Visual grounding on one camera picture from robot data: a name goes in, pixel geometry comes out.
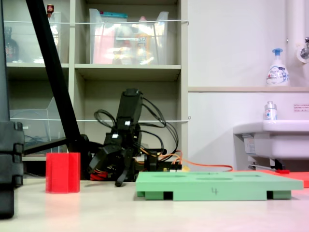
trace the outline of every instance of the white sink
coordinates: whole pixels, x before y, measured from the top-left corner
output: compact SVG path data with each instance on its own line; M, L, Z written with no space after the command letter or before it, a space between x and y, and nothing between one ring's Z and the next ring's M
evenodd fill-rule
M246 153L270 159L309 159L309 120L265 120L234 127Z

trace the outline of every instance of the faucet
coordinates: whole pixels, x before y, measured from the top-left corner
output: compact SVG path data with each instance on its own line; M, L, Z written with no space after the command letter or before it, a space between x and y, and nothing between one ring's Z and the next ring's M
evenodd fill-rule
M300 51L300 56L302 57L302 59L308 59L309 58L309 37L305 38L305 42L306 42L306 48L301 49Z

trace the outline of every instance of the red board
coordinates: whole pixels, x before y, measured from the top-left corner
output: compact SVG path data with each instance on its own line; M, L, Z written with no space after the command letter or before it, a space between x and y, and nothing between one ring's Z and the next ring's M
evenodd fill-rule
M276 172L269 171L269 170L257 170L257 172L279 175L279 176L296 179L296 180L303 180L304 188L309 188L309 172L295 172L295 173L288 173L288 174L276 173Z

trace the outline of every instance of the clear plastic bin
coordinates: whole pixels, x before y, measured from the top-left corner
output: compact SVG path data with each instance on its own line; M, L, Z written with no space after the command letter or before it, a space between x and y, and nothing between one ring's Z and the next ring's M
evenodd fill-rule
M54 12L49 20L61 63L69 61L69 25L59 24L65 17ZM32 23L4 22L7 62L44 63Z
M11 121L23 124L25 148L65 137L54 98L52 98L47 109L10 110L10 118ZM66 152L66 146L54 147L38 154L46 154L46 152Z
M89 9L91 64L167 64L167 22L104 24ZM167 20L161 12L157 21Z

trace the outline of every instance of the robotic arm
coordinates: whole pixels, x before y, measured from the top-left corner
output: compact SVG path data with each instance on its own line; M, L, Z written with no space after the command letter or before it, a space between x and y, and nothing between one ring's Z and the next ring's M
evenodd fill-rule
M126 177L135 175L135 160L140 153L141 132L138 121L142 108L142 93L127 89L122 93L117 118L111 132L106 133L103 147L91 160L88 172L108 171L116 176L120 187Z

